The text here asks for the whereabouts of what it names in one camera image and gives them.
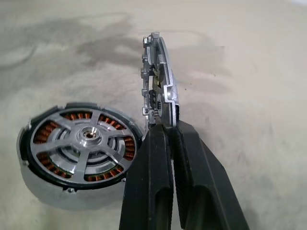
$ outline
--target gray floor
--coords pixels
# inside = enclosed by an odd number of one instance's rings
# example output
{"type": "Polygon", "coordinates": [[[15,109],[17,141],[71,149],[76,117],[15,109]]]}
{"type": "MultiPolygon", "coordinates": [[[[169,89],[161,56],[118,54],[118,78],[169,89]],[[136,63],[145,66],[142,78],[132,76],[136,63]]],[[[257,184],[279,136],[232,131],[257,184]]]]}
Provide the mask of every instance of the gray floor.
{"type": "Polygon", "coordinates": [[[225,166],[250,228],[306,229],[307,7],[283,0],[0,0],[0,229],[118,229],[122,191],[96,211],[41,204],[15,142],[29,117],[71,101],[143,126],[151,31],[166,40],[181,119],[225,166]]]}

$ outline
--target concrete floor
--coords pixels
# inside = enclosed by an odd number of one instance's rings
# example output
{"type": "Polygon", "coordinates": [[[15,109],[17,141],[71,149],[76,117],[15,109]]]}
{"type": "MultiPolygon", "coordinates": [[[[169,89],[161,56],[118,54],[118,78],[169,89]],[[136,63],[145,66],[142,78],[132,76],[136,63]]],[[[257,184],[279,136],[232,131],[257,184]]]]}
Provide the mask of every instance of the concrete floor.
{"type": "Polygon", "coordinates": [[[226,168],[250,228],[306,229],[307,7],[283,0],[0,0],[0,229],[118,229],[122,191],[96,211],[44,205],[15,142],[29,117],[71,101],[143,126],[151,31],[169,49],[181,119],[226,168]]]}

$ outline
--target brushless motor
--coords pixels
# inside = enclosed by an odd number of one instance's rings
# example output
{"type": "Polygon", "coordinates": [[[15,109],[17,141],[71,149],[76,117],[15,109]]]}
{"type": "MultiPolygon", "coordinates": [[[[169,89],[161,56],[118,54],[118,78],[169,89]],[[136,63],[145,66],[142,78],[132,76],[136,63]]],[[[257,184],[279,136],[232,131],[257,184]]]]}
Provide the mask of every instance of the brushless motor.
{"type": "Polygon", "coordinates": [[[96,208],[107,188],[125,178],[141,139],[121,112],[69,103],[33,118],[18,136],[17,152],[24,182],[42,202],[96,208]]]}

